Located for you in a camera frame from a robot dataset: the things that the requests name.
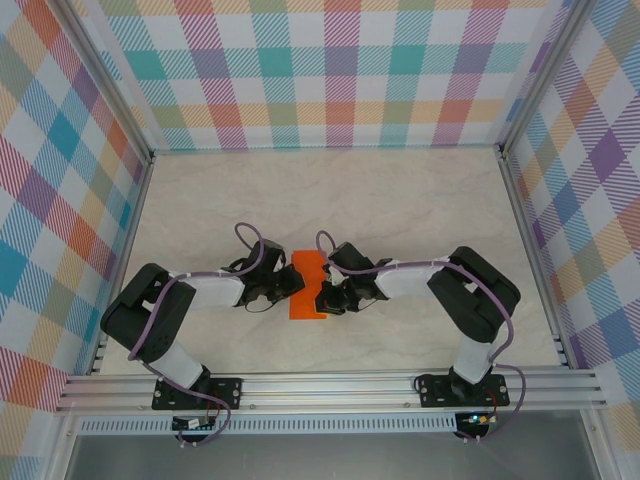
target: black mounting plate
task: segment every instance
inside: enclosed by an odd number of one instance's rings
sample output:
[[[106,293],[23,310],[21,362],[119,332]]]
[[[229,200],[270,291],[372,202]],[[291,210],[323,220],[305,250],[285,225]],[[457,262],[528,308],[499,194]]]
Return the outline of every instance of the black mounting plate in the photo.
[[[156,381],[156,388],[152,410],[206,410],[208,402],[198,399],[193,395],[188,395],[176,390],[166,382]],[[231,410],[240,408],[240,398],[242,397],[241,378],[211,378],[210,388],[207,392],[212,397],[219,398],[226,402]],[[212,405],[211,410],[215,412],[216,406]]]
[[[433,407],[493,407],[493,398],[487,393],[491,392],[496,397],[496,406],[509,405],[509,392],[503,375],[490,374],[482,382],[482,388],[477,395],[460,398],[451,391],[450,376],[445,375],[421,375],[415,379],[414,387],[420,394],[420,406],[422,408]]]

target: orange object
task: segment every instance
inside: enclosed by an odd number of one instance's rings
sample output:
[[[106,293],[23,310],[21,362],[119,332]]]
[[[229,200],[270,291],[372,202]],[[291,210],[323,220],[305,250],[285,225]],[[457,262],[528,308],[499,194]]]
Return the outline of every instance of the orange object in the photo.
[[[326,275],[324,258],[317,250],[299,250],[291,255],[291,263],[304,278],[304,288],[289,299],[289,320],[321,320],[325,313],[316,312],[316,297]]]

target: marble floor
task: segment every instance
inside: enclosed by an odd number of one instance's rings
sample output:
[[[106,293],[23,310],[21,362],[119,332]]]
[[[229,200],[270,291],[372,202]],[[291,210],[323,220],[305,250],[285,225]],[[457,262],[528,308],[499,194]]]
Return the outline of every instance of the marble floor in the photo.
[[[125,281],[148,262],[174,271],[228,265],[246,254],[233,233],[240,220],[288,252],[313,249],[316,231],[326,229],[374,262],[431,259],[468,245],[522,293],[501,361],[558,363],[490,148],[159,157]],[[448,367],[460,335],[437,300],[407,297],[313,321],[289,320],[286,301],[263,314],[199,310],[178,339],[212,372],[230,373]],[[108,343],[102,374],[141,371]]]

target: plaid backdrop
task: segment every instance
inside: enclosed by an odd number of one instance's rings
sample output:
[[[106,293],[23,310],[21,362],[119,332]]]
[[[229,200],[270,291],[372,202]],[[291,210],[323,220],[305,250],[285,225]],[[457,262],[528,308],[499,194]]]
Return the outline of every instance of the plaid backdrop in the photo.
[[[44,0],[0,0],[0,479],[83,373],[143,164]]]
[[[74,3],[150,142],[191,150],[493,144],[562,0]]]
[[[600,0],[513,153],[579,366],[640,478],[640,0]]]

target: vent grille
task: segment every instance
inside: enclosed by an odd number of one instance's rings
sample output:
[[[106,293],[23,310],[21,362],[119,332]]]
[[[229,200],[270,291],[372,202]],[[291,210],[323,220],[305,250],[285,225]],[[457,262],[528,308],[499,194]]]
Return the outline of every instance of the vent grille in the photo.
[[[453,413],[236,415],[225,434],[453,432]],[[167,416],[84,417],[79,435],[174,435]]]

